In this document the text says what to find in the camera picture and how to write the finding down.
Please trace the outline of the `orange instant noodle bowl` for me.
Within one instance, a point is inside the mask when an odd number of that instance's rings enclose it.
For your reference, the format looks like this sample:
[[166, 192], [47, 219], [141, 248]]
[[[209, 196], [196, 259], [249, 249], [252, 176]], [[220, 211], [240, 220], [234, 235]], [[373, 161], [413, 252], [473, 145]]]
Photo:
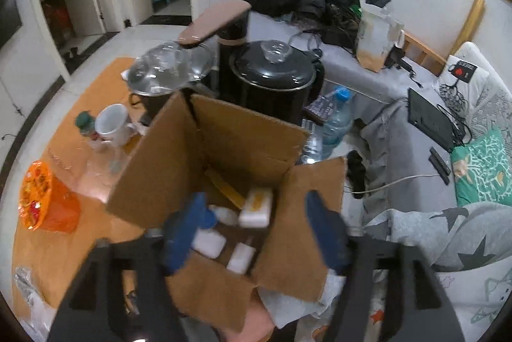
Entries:
[[32, 162], [23, 176], [18, 214], [30, 230], [73, 233], [81, 215], [80, 201], [43, 161]]

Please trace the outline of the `white paper bag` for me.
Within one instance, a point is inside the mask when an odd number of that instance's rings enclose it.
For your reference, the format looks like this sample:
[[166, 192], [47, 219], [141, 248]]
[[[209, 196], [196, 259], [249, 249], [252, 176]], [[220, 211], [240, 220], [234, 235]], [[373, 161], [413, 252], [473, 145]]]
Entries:
[[397, 21], [387, 6], [359, 0], [361, 19], [356, 38], [356, 58], [366, 70], [380, 72], [393, 47], [403, 48], [404, 24]]

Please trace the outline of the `brown cardboard box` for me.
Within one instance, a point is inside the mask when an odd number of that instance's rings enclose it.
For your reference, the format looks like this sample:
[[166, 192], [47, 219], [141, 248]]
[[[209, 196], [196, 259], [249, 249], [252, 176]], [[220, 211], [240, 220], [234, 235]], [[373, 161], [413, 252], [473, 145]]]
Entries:
[[109, 194], [112, 215], [148, 229], [161, 226], [195, 192], [237, 210], [251, 191], [273, 191], [270, 225], [249, 274], [192, 254], [167, 280], [180, 312], [239, 331], [256, 290], [304, 302], [321, 299], [327, 269], [305, 199], [316, 190], [328, 208], [340, 210], [346, 168], [340, 157], [300, 164], [307, 138], [296, 125], [199, 95], [174, 94], [152, 121]]

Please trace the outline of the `glass jar green lid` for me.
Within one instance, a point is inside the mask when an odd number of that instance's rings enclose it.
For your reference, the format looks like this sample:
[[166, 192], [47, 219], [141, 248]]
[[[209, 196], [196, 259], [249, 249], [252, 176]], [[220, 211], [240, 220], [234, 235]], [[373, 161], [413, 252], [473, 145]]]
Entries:
[[82, 111], [76, 116], [75, 126], [79, 129], [80, 134], [89, 140], [95, 141], [98, 138], [95, 130], [95, 118], [88, 111]]

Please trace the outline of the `glass pot lid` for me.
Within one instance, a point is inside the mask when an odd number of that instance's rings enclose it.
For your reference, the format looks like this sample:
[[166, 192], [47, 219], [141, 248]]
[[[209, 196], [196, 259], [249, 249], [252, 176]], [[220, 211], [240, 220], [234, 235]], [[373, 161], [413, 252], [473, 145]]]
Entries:
[[136, 58], [128, 70], [129, 90], [144, 97], [161, 97], [184, 88], [201, 89], [214, 65], [213, 52], [199, 44], [186, 49], [174, 41], [155, 46]]

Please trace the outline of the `black laptop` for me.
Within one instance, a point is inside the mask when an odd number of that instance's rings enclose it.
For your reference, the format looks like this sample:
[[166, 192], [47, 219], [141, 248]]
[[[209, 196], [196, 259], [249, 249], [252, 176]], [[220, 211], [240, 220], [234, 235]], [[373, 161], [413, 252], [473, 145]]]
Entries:
[[408, 89], [408, 122], [447, 152], [454, 148], [450, 118], [416, 91]]

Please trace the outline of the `white and blue lens case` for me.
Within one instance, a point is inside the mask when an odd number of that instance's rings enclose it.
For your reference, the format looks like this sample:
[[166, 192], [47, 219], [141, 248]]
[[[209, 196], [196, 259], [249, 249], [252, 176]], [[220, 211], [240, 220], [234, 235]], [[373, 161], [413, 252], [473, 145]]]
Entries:
[[192, 248], [210, 260], [217, 259], [228, 242], [228, 239], [217, 230], [218, 225], [235, 227], [237, 224], [238, 214], [234, 210], [210, 205], [195, 233]]

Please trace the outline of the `white rectangular plastic case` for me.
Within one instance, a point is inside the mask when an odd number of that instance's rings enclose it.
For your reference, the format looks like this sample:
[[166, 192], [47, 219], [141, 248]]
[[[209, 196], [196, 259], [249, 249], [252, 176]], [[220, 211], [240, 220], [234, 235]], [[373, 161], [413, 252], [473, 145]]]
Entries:
[[249, 229], [267, 228], [273, 209], [273, 190], [255, 187], [249, 190], [245, 205], [238, 218], [240, 227]]

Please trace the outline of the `white ceramic mug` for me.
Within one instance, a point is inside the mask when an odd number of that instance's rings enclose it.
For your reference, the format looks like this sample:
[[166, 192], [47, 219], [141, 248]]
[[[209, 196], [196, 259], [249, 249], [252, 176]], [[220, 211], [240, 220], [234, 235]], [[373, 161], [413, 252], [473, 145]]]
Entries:
[[95, 131], [103, 141], [123, 147], [137, 134], [136, 127], [121, 103], [114, 103], [103, 109], [95, 118]]

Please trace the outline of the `clear wine glass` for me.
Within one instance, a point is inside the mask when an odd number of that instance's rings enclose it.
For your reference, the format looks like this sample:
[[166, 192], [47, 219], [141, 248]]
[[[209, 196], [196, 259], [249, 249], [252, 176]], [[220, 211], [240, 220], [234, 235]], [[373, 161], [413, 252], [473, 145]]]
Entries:
[[103, 140], [92, 143], [92, 153], [87, 169], [94, 175], [118, 175], [128, 162], [128, 155], [122, 146], [114, 141]]

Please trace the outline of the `plastic water bottle blue cap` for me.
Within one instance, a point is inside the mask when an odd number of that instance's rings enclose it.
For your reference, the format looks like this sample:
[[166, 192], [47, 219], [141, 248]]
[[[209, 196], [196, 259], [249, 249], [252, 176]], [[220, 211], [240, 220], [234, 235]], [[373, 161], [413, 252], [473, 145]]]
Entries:
[[344, 136], [351, 130], [353, 115], [351, 108], [351, 91], [340, 86], [333, 91], [333, 114], [323, 126], [322, 159], [327, 159], [339, 146]]

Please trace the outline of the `green patterned pillow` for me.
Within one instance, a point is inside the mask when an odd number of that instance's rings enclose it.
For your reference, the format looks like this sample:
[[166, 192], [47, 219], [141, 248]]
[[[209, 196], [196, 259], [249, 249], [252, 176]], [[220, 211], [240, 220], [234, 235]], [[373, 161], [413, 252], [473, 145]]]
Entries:
[[487, 134], [450, 153], [457, 206], [489, 201], [511, 206], [511, 168], [501, 131]]

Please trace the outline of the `wall-mounted black television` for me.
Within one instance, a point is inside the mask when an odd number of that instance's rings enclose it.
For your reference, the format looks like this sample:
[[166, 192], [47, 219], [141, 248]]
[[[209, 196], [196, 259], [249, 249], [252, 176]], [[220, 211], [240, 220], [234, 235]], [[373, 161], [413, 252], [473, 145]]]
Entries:
[[23, 25], [16, 0], [0, 0], [0, 47], [3, 47]]

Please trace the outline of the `black remote control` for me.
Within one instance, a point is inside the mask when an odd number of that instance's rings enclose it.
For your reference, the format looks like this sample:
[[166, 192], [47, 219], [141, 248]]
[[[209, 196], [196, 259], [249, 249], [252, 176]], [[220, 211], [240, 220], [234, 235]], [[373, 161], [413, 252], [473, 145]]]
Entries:
[[444, 160], [441, 158], [439, 153], [436, 151], [435, 148], [431, 147], [429, 149], [429, 161], [434, 167], [434, 169], [437, 171], [439, 176], [442, 178], [445, 185], [450, 184], [450, 168], [444, 162]]

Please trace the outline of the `grey star blanket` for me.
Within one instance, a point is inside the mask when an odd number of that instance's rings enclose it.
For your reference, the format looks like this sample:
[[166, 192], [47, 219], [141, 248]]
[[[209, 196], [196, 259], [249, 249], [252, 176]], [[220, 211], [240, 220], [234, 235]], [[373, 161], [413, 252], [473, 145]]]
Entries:
[[490, 201], [432, 213], [388, 209], [364, 231], [420, 248], [438, 272], [471, 270], [511, 256], [511, 207]]

